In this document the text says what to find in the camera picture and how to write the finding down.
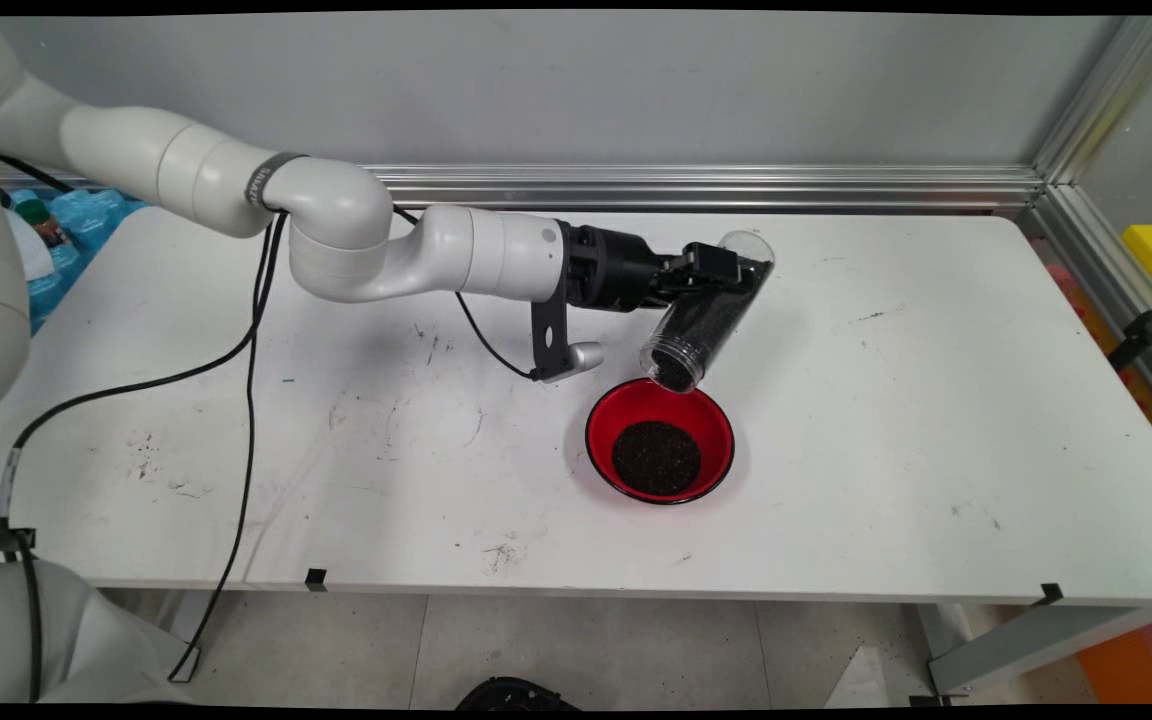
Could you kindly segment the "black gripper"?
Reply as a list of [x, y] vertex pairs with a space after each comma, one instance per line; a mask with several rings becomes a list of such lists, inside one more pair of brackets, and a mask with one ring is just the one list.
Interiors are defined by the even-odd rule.
[[689, 243], [658, 255], [644, 238], [594, 225], [561, 223], [566, 252], [564, 300], [571, 306], [631, 313], [666, 310], [696, 291], [730, 291], [741, 285], [738, 255]]

